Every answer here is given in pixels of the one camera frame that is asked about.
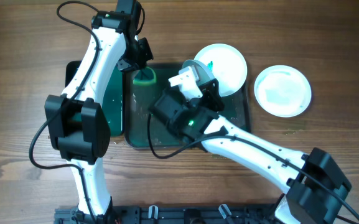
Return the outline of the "green yellow sponge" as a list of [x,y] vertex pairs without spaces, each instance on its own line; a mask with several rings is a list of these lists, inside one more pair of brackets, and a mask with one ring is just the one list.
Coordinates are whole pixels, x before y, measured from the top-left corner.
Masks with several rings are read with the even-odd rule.
[[145,67],[135,74],[133,79],[134,85],[148,86],[156,83],[156,73],[151,67]]

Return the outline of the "white plate tray corner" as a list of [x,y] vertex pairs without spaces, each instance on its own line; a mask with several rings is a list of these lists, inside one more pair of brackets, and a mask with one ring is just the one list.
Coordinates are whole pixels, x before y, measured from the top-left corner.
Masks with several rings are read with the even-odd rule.
[[222,97],[236,93],[246,81],[246,60],[239,50],[228,44],[208,45],[194,59],[211,70],[219,82],[219,94]]

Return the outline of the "white plate tray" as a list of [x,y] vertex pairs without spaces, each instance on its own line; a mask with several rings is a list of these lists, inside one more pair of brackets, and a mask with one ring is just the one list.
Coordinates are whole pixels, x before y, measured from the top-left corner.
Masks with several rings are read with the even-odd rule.
[[309,81],[288,65],[265,68],[255,79],[254,95],[262,109],[281,118],[300,115],[312,101]]
[[197,81],[196,81],[196,84],[198,87],[202,87],[204,84],[215,79],[211,70],[201,61],[186,60],[182,64],[182,68],[189,67],[189,66],[194,67],[194,69],[195,69],[195,73],[198,76]]

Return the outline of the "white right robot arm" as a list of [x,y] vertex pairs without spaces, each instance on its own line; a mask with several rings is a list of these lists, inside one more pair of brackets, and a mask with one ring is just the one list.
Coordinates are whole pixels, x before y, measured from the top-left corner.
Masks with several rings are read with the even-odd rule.
[[219,114],[219,82],[196,86],[186,99],[179,87],[166,88],[149,107],[168,132],[258,173],[283,193],[274,216],[283,223],[333,223],[352,185],[332,156],[315,147],[310,154],[275,145],[235,126]]

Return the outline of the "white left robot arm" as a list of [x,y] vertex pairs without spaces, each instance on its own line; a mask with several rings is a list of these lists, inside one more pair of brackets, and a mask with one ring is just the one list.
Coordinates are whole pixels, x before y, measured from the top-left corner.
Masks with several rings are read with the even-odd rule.
[[147,40],[138,39],[143,23],[143,8],[98,12],[74,77],[61,95],[50,95],[45,101],[45,127],[52,147],[75,177],[79,203],[73,219],[81,223],[108,223],[115,218],[103,168],[111,135],[103,99],[114,69],[136,71],[152,59]]

